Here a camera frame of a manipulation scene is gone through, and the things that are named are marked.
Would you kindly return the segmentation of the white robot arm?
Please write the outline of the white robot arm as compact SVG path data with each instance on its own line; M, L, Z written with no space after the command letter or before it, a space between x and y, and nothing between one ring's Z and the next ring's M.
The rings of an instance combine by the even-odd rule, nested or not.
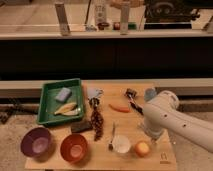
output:
M164 130L170 130L213 153L213 123L188 116L177 110L178 97L171 91L161 91L143 106L142 129L158 140Z

